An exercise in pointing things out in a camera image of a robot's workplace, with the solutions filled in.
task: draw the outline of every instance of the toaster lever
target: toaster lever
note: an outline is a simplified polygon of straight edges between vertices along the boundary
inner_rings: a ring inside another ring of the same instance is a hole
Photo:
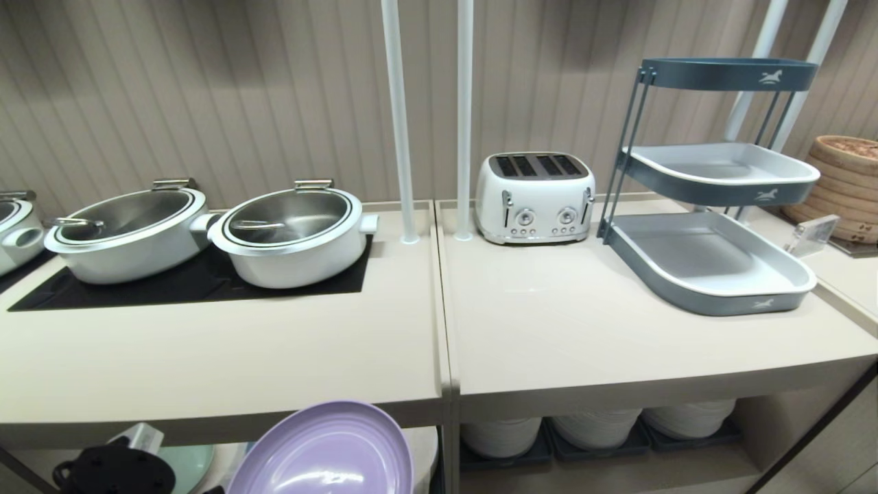
[[[503,215],[503,228],[509,226],[509,211],[512,210],[512,194],[509,191],[503,191],[503,210],[505,211]]]
[[[579,215],[579,224],[583,224],[586,221],[586,213],[588,212],[588,205],[594,202],[594,196],[592,195],[592,188],[586,187],[586,191],[582,193],[582,214]]]

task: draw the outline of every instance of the purple plate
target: purple plate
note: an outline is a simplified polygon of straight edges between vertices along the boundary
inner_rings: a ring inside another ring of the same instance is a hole
[[[229,494],[411,494],[412,457],[397,423],[360,402],[300,410],[266,432]]]

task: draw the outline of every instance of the beige countertop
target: beige countertop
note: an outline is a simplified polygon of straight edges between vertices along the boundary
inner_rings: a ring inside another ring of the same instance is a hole
[[[335,399],[439,424],[450,378],[431,206],[414,245],[385,207],[357,294],[7,312],[63,266],[49,261],[0,294],[0,445],[81,447],[141,420],[176,443],[254,440]]]
[[[758,207],[752,208],[747,219],[750,228],[777,245],[792,239],[793,225]],[[878,338],[878,258],[851,258],[827,245],[802,258],[802,262],[814,270],[821,288],[837,302],[837,309],[859,312],[866,319],[863,325]]]
[[[594,236],[598,214],[584,242],[510,247],[478,234],[456,240],[455,203],[437,204],[463,422],[772,394],[878,354],[878,342],[814,294],[783,313],[678,309]],[[644,200],[617,213],[684,211]]]

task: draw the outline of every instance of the metal handle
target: metal handle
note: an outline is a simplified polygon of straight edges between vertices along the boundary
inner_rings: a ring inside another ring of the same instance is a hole
[[[328,189],[335,187],[335,181],[331,178],[312,178],[310,180],[296,180],[296,189]]]
[[[509,191],[503,191],[500,195],[503,199],[503,228],[509,226],[509,211],[512,210],[512,193]]]
[[[197,189],[198,184],[195,183],[195,178],[192,177],[157,178],[153,180],[152,190],[154,191],[176,191],[182,188]]]
[[[586,221],[586,212],[588,212],[588,207],[594,202],[594,195],[592,194],[592,188],[586,187],[586,191],[582,193],[582,215],[579,218],[579,224],[585,224]]]
[[[257,220],[238,220],[229,225],[233,229],[282,229],[286,223],[259,222]]]
[[[0,192],[0,202],[13,200],[35,200],[37,193],[34,191],[4,191]]]
[[[102,228],[104,222],[88,218],[50,218],[43,222],[48,227],[95,227]]]

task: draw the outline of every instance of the white toaster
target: white toaster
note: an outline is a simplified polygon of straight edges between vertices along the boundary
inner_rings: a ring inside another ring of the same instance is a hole
[[[594,175],[564,153],[499,153],[479,170],[476,226],[493,243],[558,243],[588,236]]]

